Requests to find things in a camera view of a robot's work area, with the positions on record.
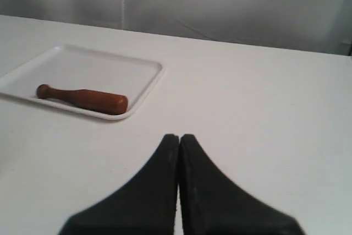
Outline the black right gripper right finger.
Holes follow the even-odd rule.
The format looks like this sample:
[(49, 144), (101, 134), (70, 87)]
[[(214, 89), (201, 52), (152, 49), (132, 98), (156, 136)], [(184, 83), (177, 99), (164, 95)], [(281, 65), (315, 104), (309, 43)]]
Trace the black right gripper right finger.
[(179, 190), (184, 234), (304, 234), (298, 221), (231, 181), (196, 137), (179, 145)]

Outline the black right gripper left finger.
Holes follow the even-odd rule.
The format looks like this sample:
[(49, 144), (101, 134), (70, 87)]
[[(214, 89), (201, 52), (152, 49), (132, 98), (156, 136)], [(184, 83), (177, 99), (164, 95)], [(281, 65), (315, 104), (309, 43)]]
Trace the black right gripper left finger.
[(143, 168), (116, 192), (71, 216), (61, 234), (173, 234), (179, 137), (166, 134)]

